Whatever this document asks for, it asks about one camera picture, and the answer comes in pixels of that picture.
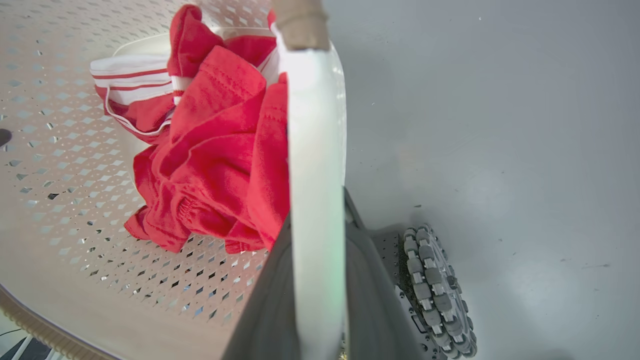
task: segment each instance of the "gray floor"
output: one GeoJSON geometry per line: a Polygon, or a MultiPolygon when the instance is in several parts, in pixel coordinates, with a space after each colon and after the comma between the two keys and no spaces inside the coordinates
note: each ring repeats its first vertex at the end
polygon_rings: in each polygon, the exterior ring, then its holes
{"type": "Polygon", "coordinates": [[[636,358],[640,3],[325,6],[347,187],[370,229],[433,225],[477,359],[636,358]]]}

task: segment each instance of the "perforated basket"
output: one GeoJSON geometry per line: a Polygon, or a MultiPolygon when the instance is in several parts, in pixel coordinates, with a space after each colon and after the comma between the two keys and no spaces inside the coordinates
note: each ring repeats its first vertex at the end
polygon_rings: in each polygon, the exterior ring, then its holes
{"type": "MultiPolygon", "coordinates": [[[[182,4],[0,0],[2,307],[70,357],[218,358],[266,258],[197,235],[173,254],[123,228],[143,204],[136,148],[104,115],[88,64],[168,32],[182,4]]],[[[202,6],[211,26],[266,28],[270,4],[202,6]]]]}

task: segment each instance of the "brown sleeve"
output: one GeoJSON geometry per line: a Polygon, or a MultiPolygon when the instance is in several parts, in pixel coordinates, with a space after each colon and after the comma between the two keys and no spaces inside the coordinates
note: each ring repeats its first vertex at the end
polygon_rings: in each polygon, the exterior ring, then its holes
{"type": "Polygon", "coordinates": [[[273,0],[276,24],[289,50],[330,50],[321,0],[273,0]]]}

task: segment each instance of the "basket rim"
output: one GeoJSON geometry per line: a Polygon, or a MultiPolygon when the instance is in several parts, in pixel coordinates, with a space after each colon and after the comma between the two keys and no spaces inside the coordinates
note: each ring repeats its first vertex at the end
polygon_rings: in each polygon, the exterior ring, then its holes
{"type": "Polygon", "coordinates": [[[0,310],[9,320],[71,360],[117,360],[30,310],[0,284],[0,310]]]}

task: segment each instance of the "white basket wall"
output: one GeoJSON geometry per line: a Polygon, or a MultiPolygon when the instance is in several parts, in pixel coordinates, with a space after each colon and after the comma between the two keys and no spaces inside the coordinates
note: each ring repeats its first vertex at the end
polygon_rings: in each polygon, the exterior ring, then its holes
{"type": "MultiPolygon", "coordinates": [[[[267,25],[266,0],[205,3],[212,25],[267,25]]],[[[182,4],[0,0],[0,127],[13,133],[0,149],[0,284],[119,358],[219,357],[266,258],[203,236],[173,254],[122,227],[143,199],[88,64],[168,32],[182,4]]]]}

